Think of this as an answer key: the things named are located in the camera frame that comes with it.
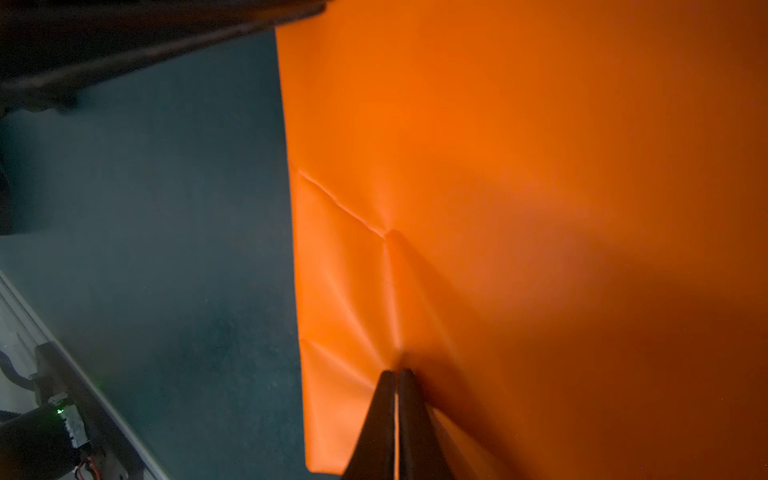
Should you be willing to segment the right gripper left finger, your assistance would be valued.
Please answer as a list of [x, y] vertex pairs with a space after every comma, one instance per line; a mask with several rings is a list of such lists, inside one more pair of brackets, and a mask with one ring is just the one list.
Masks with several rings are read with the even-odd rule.
[[382, 372], [352, 456], [341, 479], [393, 480], [395, 478], [395, 391], [395, 373]]

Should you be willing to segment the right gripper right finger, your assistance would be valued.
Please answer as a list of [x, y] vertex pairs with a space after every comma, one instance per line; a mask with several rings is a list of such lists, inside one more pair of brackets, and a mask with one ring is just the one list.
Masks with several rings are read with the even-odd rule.
[[410, 369], [397, 374], [399, 475], [407, 480], [453, 480], [426, 408], [422, 389]]

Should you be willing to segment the orange wrapping paper sheet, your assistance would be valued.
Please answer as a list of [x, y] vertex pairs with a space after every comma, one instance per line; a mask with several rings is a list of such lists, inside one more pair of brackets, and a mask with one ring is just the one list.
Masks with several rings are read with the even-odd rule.
[[767, 5], [334, 1], [276, 33], [305, 462], [419, 378], [466, 479], [767, 475]]

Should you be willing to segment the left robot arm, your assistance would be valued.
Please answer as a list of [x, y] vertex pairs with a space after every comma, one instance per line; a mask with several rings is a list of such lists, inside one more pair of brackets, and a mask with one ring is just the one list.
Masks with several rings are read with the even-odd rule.
[[79, 91], [323, 13], [324, 1], [4, 1], [1, 113], [74, 107]]

